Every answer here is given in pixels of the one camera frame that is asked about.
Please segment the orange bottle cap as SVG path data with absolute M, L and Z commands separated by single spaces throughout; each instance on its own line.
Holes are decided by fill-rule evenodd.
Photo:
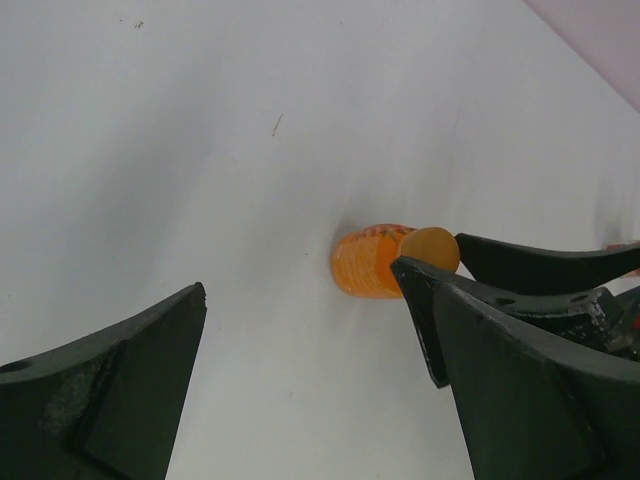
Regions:
M 454 235 L 441 227 L 426 227 L 411 231 L 402 239 L 398 255 L 410 257 L 452 273 L 458 270 L 461 262 L 459 245 Z

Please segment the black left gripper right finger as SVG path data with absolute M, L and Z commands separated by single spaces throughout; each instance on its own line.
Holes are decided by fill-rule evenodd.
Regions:
M 636 479 L 639 366 L 454 287 L 434 304 L 477 479 Z

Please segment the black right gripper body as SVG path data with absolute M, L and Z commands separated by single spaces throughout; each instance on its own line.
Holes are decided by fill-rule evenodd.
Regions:
M 639 359 L 639 287 L 613 295 L 606 287 L 595 290 L 603 331 L 594 341 L 596 351 L 627 360 Z

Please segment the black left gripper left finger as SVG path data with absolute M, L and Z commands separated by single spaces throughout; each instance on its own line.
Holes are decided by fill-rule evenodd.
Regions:
M 205 289 L 195 283 L 3 365 L 2 478 L 165 478 L 205 318 Z

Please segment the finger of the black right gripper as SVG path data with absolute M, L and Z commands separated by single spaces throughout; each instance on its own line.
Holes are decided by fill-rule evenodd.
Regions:
M 396 259 L 390 269 L 408 305 L 427 370 L 437 388 L 449 385 L 434 315 L 435 296 L 447 284 L 518 320 L 594 350 L 606 352 L 622 335 L 619 324 L 625 306 L 604 287 L 563 295 L 522 295 L 409 257 Z
M 591 290 L 639 268 L 639 246 L 563 252 L 459 233 L 461 262 L 485 285 L 521 295 L 563 295 Z

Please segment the orange juice bottle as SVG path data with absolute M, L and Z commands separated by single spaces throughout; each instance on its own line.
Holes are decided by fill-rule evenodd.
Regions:
M 359 298 L 401 298 L 390 265 L 399 256 L 404 238 L 413 231 L 414 228 L 399 224 L 376 224 L 347 234 L 330 257 L 338 288 Z

